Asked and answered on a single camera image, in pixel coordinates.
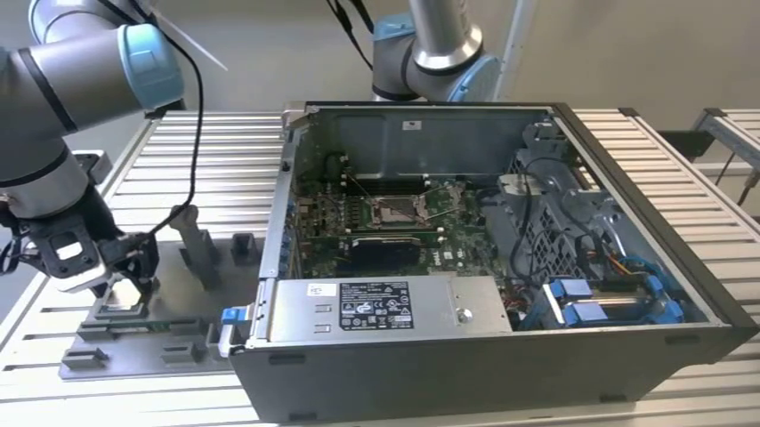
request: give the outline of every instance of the metal frame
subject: metal frame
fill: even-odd
[[[760,170],[760,111],[743,109],[706,109],[694,129],[707,131],[728,149]]]
[[[537,0],[517,0],[515,5],[493,101],[508,101],[512,98],[512,89],[519,79],[523,51],[525,50],[537,8]]]
[[[743,304],[754,320],[760,321],[760,237],[746,214],[740,214],[742,209],[702,176],[695,166],[659,139],[640,118],[626,117],[616,109],[575,112],[712,274]],[[233,129],[221,128],[245,122],[246,116],[254,115],[217,113],[213,116],[216,120],[210,122],[209,131],[218,136],[225,132],[234,136]],[[167,117],[159,125],[174,123],[192,126],[194,120],[192,113],[183,113]],[[277,141],[280,130],[273,129],[269,134],[273,141]],[[221,145],[233,145],[225,144],[221,138],[216,141]],[[252,150],[256,144],[244,141],[246,140],[240,139],[238,144],[250,145],[250,151],[244,155],[228,155],[226,162],[230,166],[225,168],[226,171],[241,169],[236,156],[254,157],[252,153],[256,151]],[[185,149],[192,146],[192,141],[177,139],[174,143]],[[183,152],[183,155],[188,160],[189,152]],[[178,162],[177,156],[162,157],[165,164],[185,164]],[[206,152],[204,157],[209,164],[209,159],[216,156]],[[262,199],[258,200],[260,204],[266,203]],[[226,203],[234,209],[244,202],[228,198]],[[217,230],[225,232],[220,225]],[[91,303],[89,300],[91,301],[89,294],[58,293],[51,286],[46,286],[42,277],[27,288],[10,320],[0,326],[0,337],[9,338],[0,340],[5,345],[0,350],[3,366],[17,362],[23,362],[25,365],[25,368],[17,370],[0,370],[2,420],[15,420],[18,423],[19,419],[26,419],[33,424],[55,414],[58,419],[77,419],[78,425],[102,425],[101,415],[131,425],[258,423],[258,416],[233,373],[62,383],[58,378],[58,363],[73,340],[69,325],[77,320],[78,313],[87,310]],[[75,311],[78,307],[83,307],[83,310]],[[39,335],[46,331],[54,335]],[[23,334],[38,334],[38,338],[18,339]],[[679,371],[636,404],[437,416],[366,422],[361,425],[748,425],[760,419],[759,360],[760,341],[754,339],[720,363]]]

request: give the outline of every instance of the black cable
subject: black cable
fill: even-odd
[[[145,12],[138,1],[137,0],[129,0],[129,2],[130,2],[130,5],[134,7],[135,11],[138,12],[138,14],[141,15],[141,18],[143,18],[143,20],[146,22],[155,23],[154,18]],[[131,25],[139,24],[139,22],[137,20],[134,20],[133,17],[130,17],[123,10],[121,10],[117,6],[114,6],[114,7],[117,8],[117,10],[119,10],[119,12],[117,14],[123,18],[125,21],[127,21],[127,23],[130,23]],[[204,76],[201,75],[201,69],[198,67],[198,64],[197,64],[196,60],[193,59],[193,57],[190,56],[190,53],[188,53],[188,51],[177,43],[177,41],[169,36],[169,34],[165,32],[165,30],[161,29],[159,27],[157,27],[157,28],[159,29],[159,31],[165,35],[167,42],[177,49],[179,54],[188,59],[188,62],[190,63],[190,66],[193,67],[193,71],[196,73],[196,78],[198,80],[198,124],[197,124],[197,131],[196,131],[196,142],[193,145],[193,159],[190,161],[190,190],[188,192],[188,199],[182,203],[182,205],[179,205],[179,208],[173,209],[171,213],[165,218],[165,220],[161,221],[158,223],[158,225],[149,231],[150,236],[155,236],[155,234],[169,225],[169,223],[173,220],[175,220],[175,218],[185,212],[185,210],[190,207],[190,205],[193,205],[193,199],[196,198],[196,191],[197,191],[198,153],[200,153],[200,147],[201,147],[201,134],[204,132],[204,115],[205,115],[205,110],[206,110],[206,99],[205,99],[205,91],[204,91]]]
[[[525,211],[524,211],[524,215],[523,215],[523,224],[520,227],[520,231],[519,231],[519,239],[515,243],[515,246],[512,247],[512,253],[509,254],[509,267],[512,268],[515,274],[519,276],[519,278],[521,278],[527,284],[529,286],[533,286],[533,278],[532,278],[532,271],[529,271],[529,274],[524,274],[519,271],[517,269],[517,253],[520,251],[520,246],[523,245],[523,240],[527,237],[528,234],[528,225],[531,222],[531,210],[532,210],[532,193],[531,193],[531,185],[528,182],[528,177],[532,176],[533,178],[536,178],[537,181],[543,182],[545,186],[547,182],[544,182],[544,180],[541,179],[541,177],[539,175],[536,175],[535,173],[532,173],[529,171],[531,166],[541,161],[541,160],[547,160],[547,161],[552,161],[556,163],[561,163],[563,165],[568,165],[567,162],[561,161],[559,158],[555,157],[536,157],[535,159],[532,159],[529,161],[528,164],[525,164],[525,166],[521,168],[521,171],[519,172],[519,175],[523,176],[523,180],[525,182],[525,193],[527,193],[527,203],[525,203]],[[604,254],[604,244],[603,244],[603,239],[590,230],[590,228],[584,225],[584,223],[571,214],[571,212],[568,212],[567,207],[564,206],[564,203],[559,203],[559,207],[560,207],[560,211],[563,212],[563,215],[565,215],[568,217],[568,219],[571,220],[571,222],[574,223],[574,225],[579,228],[579,230],[582,230],[583,235],[579,238],[584,238],[586,236],[591,237],[594,242],[595,242],[595,250],[599,254]]]
[[[734,162],[735,156],[736,156],[736,153],[732,153],[732,155],[728,157],[728,160],[726,160],[726,165],[723,165],[722,172],[718,174],[718,179],[715,180],[715,185],[722,183],[723,176],[726,175],[726,171],[728,170],[730,164]]]
[[[354,4],[354,8],[357,9],[358,16],[361,16],[361,20],[365,21],[365,25],[368,26],[368,31],[372,34],[376,34],[376,24],[372,21],[372,17],[369,16],[368,6],[365,6],[365,2],[361,0],[349,0],[352,4]]]
[[[333,11],[333,14],[336,15],[337,21],[341,23],[341,27],[344,28],[344,32],[346,33],[348,39],[350,40],[352,44],[354,45],[354,48],[357,49],[357,52],[358,52],[358,55],[361,56],[361,59],[368,64],[369,69],[373,69],[372,63],[369,62],[368,57],[365,56],[365,52],[361,50],[361,46],[358,45],[357,38],[354,37],[354,32],[353,32],[354,27],[352,25],[352,19],[346,13],[346,9],[344,9],[344,6],[341,5],[340,0],[336,0],[336,5],[333,5],[330,3],[330,0],[325,0],[325,1],[328,3],[328,6],[330,6],[330,11]]]
[[[0,252],[0,276],[6,276],[13,274],[18,267],[19,262],[22,261],[22,250],[23,250],[23,240],[25,235],[22,234],[19,227],[15,226],[11,228],[11,241],[7,243],[6,247],[3,248],[3,252]]]
[[[742,196],[739,197],[739,201],[736,202],[736,204],[739,206],[742,206],[744,204],[744,201],[747,200],[747,196],[750,195],[751,189],[752,189],[752,187],[744,187],[744,189],[742,191]]]
[[[517,275],[519,278],[527,283],[528,286],[533,286],[533,279],[531,275],[524,274],[519,271],[517,266],[517,257],[520,247],[523,245],[523,240],[525,240],[525,235],[528,234],[528,226],[531,224],[531,213],[532,213],[532,205],[533,205],[533,194],[531,192],[531,185],[528,183],[528,177],[525,173],[523,174],[524,181],[525,181],[525,210],[523,212],[523,223],[520,225],[519,230],[519,239],[515,242],[515,246],[512,247],[512,252],[509,253],[509,267],[512,268],[512,272]]]

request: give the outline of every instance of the blue release tab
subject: blue release tab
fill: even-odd
[[[583,326],[587,323],[608,320],[606,310],[599,302],[580,302],[563,310],[565,324],[570,327]]]
[[[248,310],[230,308],[222,312],[222,325],[240,325],[246,322]]]
[[[123,73],[143,109],[179,100],[185,92],[182,71],[165,35],[150,24],[119,27]]]

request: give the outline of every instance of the circuit board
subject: circuit board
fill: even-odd
[[[302,184],[304,277],[489,275],[500,280],[507,263],[488,235],[477,192],[456,179],[396,186]]]

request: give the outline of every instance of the power supply label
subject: power supply label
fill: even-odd
[[[413,329],[409,282],[341,283],[341,328],[345,331]]]

